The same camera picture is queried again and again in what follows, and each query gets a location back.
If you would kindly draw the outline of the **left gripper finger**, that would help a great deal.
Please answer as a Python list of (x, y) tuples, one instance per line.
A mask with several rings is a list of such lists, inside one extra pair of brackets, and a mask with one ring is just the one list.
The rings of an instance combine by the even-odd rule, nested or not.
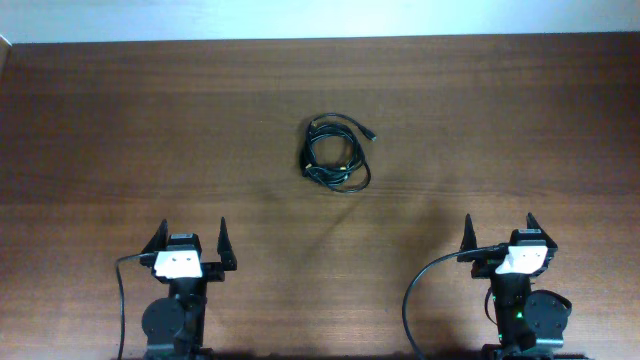
[(223, 265), (236, 265), (237, 258), (234, 254), (224, 217), (221, 218), (220, 231), (217, 243), (217, 253)]
[(151, 254), (159, 251), (163, 251), (166, 248), (168, 239), (168, 222), (166, 219), (163, 219), (157, 228), (153, 237), (149, 240), (149, 242), (144, 246), (141, 253), (142, 254)]

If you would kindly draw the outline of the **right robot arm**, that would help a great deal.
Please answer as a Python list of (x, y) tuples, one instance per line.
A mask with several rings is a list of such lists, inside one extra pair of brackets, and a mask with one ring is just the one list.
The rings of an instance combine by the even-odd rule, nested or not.
[(488, 279), (485, 302), (492, 303), (499, 342), (485, 345), (483, 359), (552, 359), (564, 345), (563, 331), (572, 303), (548, 290), (532, 289), (532, 280), (546, 271), (558, 245), (532, 214), (526, 227), (512, 231), (507, 243), (480, 248), (470, 216), (457, 256), (472, 264), (471, 277)]

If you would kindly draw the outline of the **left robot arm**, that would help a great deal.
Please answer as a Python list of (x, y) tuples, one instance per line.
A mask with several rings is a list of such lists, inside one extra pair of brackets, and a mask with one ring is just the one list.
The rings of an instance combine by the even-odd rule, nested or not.
[(226, 222), (220, 222), (216, 246), (220, 259), (201, 260), (202, 246), (195, 233), (171, 234), (162, 221), (142, 250), (140, 264), (168, 286), (168, 295), (144, 311), (141, 327), (147, 337), (146, 359), (210, 360), (213, 351), (203, 345), (207, 286), (222, 282), (237, 269), (237, 259)]

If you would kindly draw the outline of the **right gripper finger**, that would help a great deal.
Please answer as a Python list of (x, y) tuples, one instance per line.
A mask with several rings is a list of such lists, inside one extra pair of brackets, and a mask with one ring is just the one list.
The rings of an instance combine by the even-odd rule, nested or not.
[(477, 238), (473, 227), (473, 222), (470, 214), (465, 216), (464, 233), (460, 246), (461, 251), (470, 251), (477, 249)]
[(541, 227), (539, 222), (536, 220), (534, 215), (529, 212), (526, 216), (526, 226), (527, 230), (532, 234), (537, 234), (541, 239), (545, 241), (545, 244), (548, 248), (556, 248), (556, 242), (546, 233), (546, 231)]

